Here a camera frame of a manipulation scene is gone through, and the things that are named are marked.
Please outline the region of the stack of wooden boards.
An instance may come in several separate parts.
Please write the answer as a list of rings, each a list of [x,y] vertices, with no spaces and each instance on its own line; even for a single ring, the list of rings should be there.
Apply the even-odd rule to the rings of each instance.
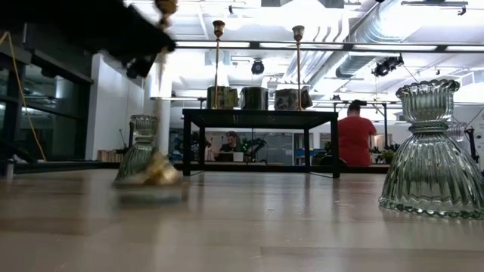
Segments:
[[[100,162],[122,162],[124,153],[118,150],[98,150],[97,161]]]

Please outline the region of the clear ribbed glass candle holder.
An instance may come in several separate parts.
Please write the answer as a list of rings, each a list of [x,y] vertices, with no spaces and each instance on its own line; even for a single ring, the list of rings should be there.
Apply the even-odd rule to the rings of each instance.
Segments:
[[[448,129],[445,132],[450,138],[454,139],[458,143],[462,142],[465,137],[465,128],[467,124],[465,122],[448,121]]]

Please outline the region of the large clear glass candleholder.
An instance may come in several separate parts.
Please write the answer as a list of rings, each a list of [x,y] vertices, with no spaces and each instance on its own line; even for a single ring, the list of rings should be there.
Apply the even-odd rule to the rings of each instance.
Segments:
[[[484,218],[484,176],[447,135],[459,82],[422,81],[396,97],[411,136],[397,149],[378,199],[386,209],[450,218]]]

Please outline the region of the black aluminium table frame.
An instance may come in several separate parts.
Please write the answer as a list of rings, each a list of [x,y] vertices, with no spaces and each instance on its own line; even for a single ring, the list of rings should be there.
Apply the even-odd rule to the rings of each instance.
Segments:
[[[92,169],[115,169],[119,168],[116,162],[41,162],[36,164],[18,163],[14,167],[15,174],[31,174],[42,172],[68,172]],[[372,165],[371,167],[347,167],[340,166],[340,173],[351,174],[386,174],[388,165]],[[204,165],[191,164],[188,173],[191,172],[286,172],[286,173],[328,173],[334,172],[331,166],[317,165],[309,168],[304,165],[277,165],[277,164],[237,164],[205,162]]]

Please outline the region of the person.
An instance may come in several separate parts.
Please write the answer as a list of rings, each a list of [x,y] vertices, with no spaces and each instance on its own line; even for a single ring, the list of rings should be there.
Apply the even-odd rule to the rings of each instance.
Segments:
[[[235,131],[229,131],[226,134],[226,140],[227,143],[220,147],[216,159],[220,162],[233,162],[233,153],[239,153],[242,151],[240,138]]]
[[[369,138],[377,133],[370,119],[361,116],[360,100],[348,106],[347,115],[338,125],[338,147],[340,158],[350,167],[371,165]]]

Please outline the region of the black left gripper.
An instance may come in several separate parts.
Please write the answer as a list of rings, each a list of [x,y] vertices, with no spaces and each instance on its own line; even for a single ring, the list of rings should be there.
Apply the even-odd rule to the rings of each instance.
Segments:
[[[151,55],[175,50],[175,41],[123,0],[60,0],[55,25],[69,39],[92,53],[107,52],[127,68],[134,64],[138,77],[147,76]]]

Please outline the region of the illustrated tin box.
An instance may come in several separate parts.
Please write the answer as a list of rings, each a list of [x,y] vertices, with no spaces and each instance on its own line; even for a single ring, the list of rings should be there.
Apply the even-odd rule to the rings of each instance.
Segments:
[[[238,106],[237,89],[227,86],[214,86],[207,89],[206,106],[215,110],[232,110]]]

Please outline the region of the black ceiling spotlight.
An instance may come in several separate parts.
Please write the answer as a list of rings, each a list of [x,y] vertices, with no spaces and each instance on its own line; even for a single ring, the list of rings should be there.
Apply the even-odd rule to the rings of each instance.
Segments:
[[[378,61],[371,73],[376,77],[384,77],[403,64],[404,60],[402,55],[398,57],[387,57],[384,60]]]

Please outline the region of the small clear glass candleholder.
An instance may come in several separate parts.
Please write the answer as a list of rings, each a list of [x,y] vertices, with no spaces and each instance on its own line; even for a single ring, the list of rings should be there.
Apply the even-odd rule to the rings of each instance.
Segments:
[[[143,173],[152,155],[157,152],[154,139],[157,133],[158,118],[150,115],[133,115],[131,122],[133,128],[133,145],[128,149],[113,183],[128,183],[128,179]]]

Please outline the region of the grey short post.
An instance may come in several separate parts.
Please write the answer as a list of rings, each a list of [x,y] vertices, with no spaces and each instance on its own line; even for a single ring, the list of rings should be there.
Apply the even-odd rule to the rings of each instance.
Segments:
[[[5,163],[5,180],[11,183],[14,176],[14,166],[16,162],[13,159],[7,159]]]

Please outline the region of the black metal mesh shelf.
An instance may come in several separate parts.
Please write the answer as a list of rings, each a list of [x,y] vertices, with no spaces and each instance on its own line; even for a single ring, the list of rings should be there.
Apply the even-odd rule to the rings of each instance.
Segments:
[[[214,165],[205,165],[205,129],[206,128],[267,128],[267,129],[293,129],[302,130],[304,134],[305,165],[236,165],[227,166],[228,172],[289,172],[331,173],[333,178],[338,178],[341,173],[340,156],[338,147],[338,126],[335,112],[318,111],[270,111],[270,110],[207,110],[207,109],[183,109],[183,160],[181,172],[189,176],[192,171],[214,171]],[[330,124],[332,165],[310,165],[309,130],[325,123]],[[196,165],[191,164],[191,126],[196,125],[199,129],[200,156]]]

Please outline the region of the printed tin candle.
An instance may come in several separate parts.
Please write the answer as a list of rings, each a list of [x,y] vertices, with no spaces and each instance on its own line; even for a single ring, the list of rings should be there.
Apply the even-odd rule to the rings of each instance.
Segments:
[[[299,111],[312,106],[312,99],[307,87],[300,91],[293,88],[275,91],[275,110]]]

